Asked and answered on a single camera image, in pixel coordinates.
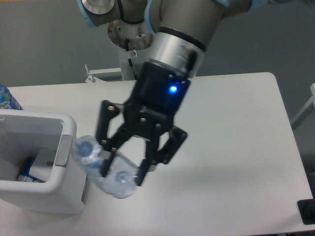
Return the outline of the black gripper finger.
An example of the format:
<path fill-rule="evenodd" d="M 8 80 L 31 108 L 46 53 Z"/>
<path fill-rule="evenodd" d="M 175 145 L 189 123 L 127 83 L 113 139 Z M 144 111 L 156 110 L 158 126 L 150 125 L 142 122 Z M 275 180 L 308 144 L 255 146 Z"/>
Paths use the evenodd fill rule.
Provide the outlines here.
<path fill-rule="evenodd" d="M 131 132 L 125 123 L 118 128 L 112 137 L 108 136 L 110 122 L 113 118 L 118 116 L 120 112 L 118 106 L 109 100 L 103 100 L 101 102 L 95 138 L 102 146 L 103 150 L 109 152 L 109 157 L 103 161 L 100 169 L 102 177 L 108 175 L 111 165 L 116 158 L 117 150 L 131 138 Z"/>
<path fill-rule="evenodd" d="M 173 126 L 167 133 L 168 140 L 161 149 L 158 149 L 160 137 L 164 132 L 161 124 L 154 126 L 151 138 L 146 141 L 145 158 L 138 167 L 134 179 L 137 186 L 142 185 L 152 166 L 155 167 L 160 163 L 167 165 L 188 137 L 188 133 L 177 126 Z"/>

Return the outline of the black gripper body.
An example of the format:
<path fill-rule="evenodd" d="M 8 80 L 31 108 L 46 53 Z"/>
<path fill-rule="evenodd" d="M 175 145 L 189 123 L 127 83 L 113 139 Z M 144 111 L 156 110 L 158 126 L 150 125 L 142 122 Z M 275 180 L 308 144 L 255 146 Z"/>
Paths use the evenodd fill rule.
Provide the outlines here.
<path fill-rule="evenodd" d="M 124 136 L 150 140 L 156 124 L 161 125 L 160 134 L 168 132 L 189 86 L 186 76 L 145 62 L 130 97 L 124 102 Z"/>

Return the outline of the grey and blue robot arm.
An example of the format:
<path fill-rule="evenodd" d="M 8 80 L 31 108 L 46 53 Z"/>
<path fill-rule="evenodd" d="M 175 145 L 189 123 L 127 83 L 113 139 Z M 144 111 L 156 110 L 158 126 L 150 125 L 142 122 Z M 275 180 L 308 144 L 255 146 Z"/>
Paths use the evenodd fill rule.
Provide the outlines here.
<path fill-rule="evenodd" d="M 188 136 L 174 125 L 174 116 L 220 21 L 253 11 L 265 1 L 80 0 L 77 4 L 90 26 L 122 20 L 128 26 L 144 23 L 154 34 L 130 97 L 121 108 L 102 102 L 95 135 L 110 152 L 100 168 L 103 177 L 125 142 L 133 136 L 145 140 L 145 158 L 135 178 L 140 186 L 149 169 L 168 164 Z"/>

